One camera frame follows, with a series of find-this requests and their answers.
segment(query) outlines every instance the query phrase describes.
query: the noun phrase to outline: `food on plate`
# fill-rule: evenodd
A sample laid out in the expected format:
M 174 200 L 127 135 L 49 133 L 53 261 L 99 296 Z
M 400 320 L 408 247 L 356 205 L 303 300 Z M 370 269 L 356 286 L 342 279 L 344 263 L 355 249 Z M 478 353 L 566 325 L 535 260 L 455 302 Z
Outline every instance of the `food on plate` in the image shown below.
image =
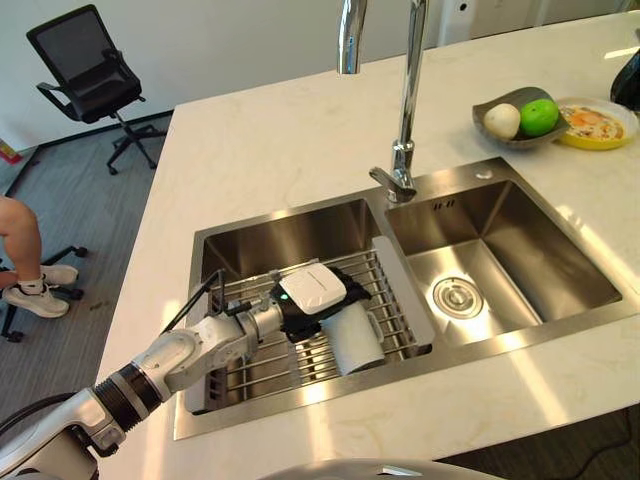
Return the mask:
M 566 105 L 560 111 L 571 126 L 567 132 L 569 135 L 605 141 L 624 137 L 622 124 L 597 110 L 580 105 Z
M 501 103 L 485 114 L 483 123 L 496 137 L 511 140 L 518 133 L 520 112 L 509 103 Z
M 553 130 L 559 115 L 553 100 L 540 98 L 520 109 L 520 128 L 530 137 L 539 137 Z

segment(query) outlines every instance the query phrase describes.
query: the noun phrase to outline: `floor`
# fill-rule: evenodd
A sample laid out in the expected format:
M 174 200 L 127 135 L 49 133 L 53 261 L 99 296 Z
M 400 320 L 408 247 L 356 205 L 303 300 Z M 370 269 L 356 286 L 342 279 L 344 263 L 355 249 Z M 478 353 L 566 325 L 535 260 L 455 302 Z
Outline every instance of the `floor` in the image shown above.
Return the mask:
M 167 116 L 148 123 L 166 130 L 169 121 Z M 24 332 L 23 341 L 0 339 L 0 419 L 35 400 L 96 380 L 155 172 L 129 147 L 115 164 L 120 173 L 109 175 L 105 163 L 113 152 L 111 141 L 120 135 L 111 130 L 41 149 L 14 187 L 14 198 L 38 216 L 44 257 L 67 245 L 85 246 L 89 255 L 64 261 L 80 270 L 77 286 L 85 291 L 67 315 L 45 320 L 20 309 L 13 328 Z M 157 161 L 164 138 L 143 142 Z M 0 257 L 8 262 L 1 247 Z M 5 308 L 0 302 L 2 318 Z
M 169 117 L 151 123 L 166 129 Z M 45 255 L 68 244 L 86 246 L 90 255 L 68 259 L 80 269 L 79 287 L 86 292 L 70 314 L 43 320 L 19 312 L 14 325 L 26 334 L 23 342 L 0 341 L 0 420 L 42 397 L 78 390 L 96 379 L 154 173 L 130 148 L 116 163 L 120 174 L 108 174 L 104 162 L 118 135 L 110 131 L 39 151 L 14 190 L 38 214 Z M 162 143 L 145 140 L 152 158 L 159 157 Z M 1 248 L 0 256 L 6 259 Z M 599 455 L 580 478 L 640 478 L 640 408 L 629 411 L 633 440 Z M 626 431 L 625 413 L 618 411 L 441 461 L 508 479 L 565 478 Z M 0 439 L 0 446 L 9 438 Z
M 20 176 L 20 173 L 27 168 L 29 160 L 35 151 L 35 147 L 21 151 L 20 155 L 22 156 L 22 160 L 14 165 L 0 161 L 0 195 L 7 195 L 7 192 L 9 192 L 13 183 Z
M 640 478 L 640 406 L 628 409 L 632 440 L 598 455 L 582 480 Z M 596 450 L 628 435 L 625 410 L 440 460 L 497 477 L 518 480 L 569 479 Z

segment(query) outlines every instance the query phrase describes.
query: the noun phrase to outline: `white sneaker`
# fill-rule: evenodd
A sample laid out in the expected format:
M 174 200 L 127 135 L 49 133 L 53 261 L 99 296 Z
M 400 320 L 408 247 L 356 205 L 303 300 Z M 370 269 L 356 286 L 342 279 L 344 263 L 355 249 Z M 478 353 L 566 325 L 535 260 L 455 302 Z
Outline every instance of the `white sneaker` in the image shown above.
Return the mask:
M 78 279 L 78 270 L 69 265 L 41 265 L 47 285 L 71 285 Z
M 44 318 L 61 317 L 69 310 L 69 304 L 51 295 L 47 285 L 44 286 L 42 293 L 33 295 L 27 295 L 18 285 L 13 285 L 2 291 L 2 298 L 11 305 L 24 308 Z

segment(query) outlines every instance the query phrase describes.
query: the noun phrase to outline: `baseboard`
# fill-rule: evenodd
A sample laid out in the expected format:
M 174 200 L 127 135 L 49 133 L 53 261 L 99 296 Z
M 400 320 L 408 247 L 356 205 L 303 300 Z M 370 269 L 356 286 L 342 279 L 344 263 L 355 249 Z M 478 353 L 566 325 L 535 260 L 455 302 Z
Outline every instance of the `baseboard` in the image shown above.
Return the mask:
M 149 120 L 155 120 L 156 118 L 166 117 L 167 115 L 172 115 L 173 109 L 167 110 L 165 112 L 154 113 L 153 115 L 146 115 L 144 117 L 134 118 L 132 120 L 127 120 L 127 123 L 134 125 L 136 123 L 148 122 Z M 117 130 L 122 128 L 119 123 L 114 125 L 108 125 L 106 127 L 96 128 L 95 130 L 89 130 L 87 132 L 77 133 L 76 135 L 71 135 L 69 137 L 60 138 L 58 140 L 53 140 L 51 142 L 43 143 L 38 145 L 38 148 L 46 148 L 53 147 L 54 145 L 60 145 L 61 143 L 70 142 L 71 140 L 77 140 L 78 138 L 88 137 L 90 135 L 95 135 L 96 133 L 108 132 L 109 130 Z
M 44 147 L 42 145 L 38 145 L 36 147 L 36 149 L 33 151 L 33 153 L 31 154 L 31 156 L 25 160 L 25 164 L 22 167 L 22 170 L 20 170 L 20 172 L 18 173 L 18 175 L 16 175 L 16 178 L 13 179 L 13 182 L 11 182 L 11 185 L 9 185 L 9 188 L 7 188 L 6 192 L 4 192 L 4 196 L 5 197 L 13 197 L 13 194 L 15 193 L 15 191 L 18 189 L 18 185 L 20 184 L 20 182 L 22 181 L 22 178 L 25 176 L 25 174 L 27 173 L 27 171 L 34 165 L 37 164 L 37 157 L 38 154 L 44 149 Z

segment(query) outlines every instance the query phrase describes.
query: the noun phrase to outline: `faucet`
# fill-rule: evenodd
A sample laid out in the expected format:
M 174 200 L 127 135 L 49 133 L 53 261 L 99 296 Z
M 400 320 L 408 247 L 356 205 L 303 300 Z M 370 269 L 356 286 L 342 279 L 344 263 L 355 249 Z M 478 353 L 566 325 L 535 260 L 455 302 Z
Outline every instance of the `faucet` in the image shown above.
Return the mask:
M 428 0 L 411 0 L 409 18 L 409 44 L 402 94 L 400 133 L 393 142 L 391 175 L 379 167 L 369 175 L 387 189 L 387 198 L 393 203 L 404 203 L 416 194 L 411 176 L 414 144 L 411 140 L 413 117 L 418 97 L 420 64 L 422 63 L 422 36 L 427 18 Z M 338 35 L 338 73 L 356 74 L 360 71 L 360 37 L 364 26 L 367 0 L 343 0 Z

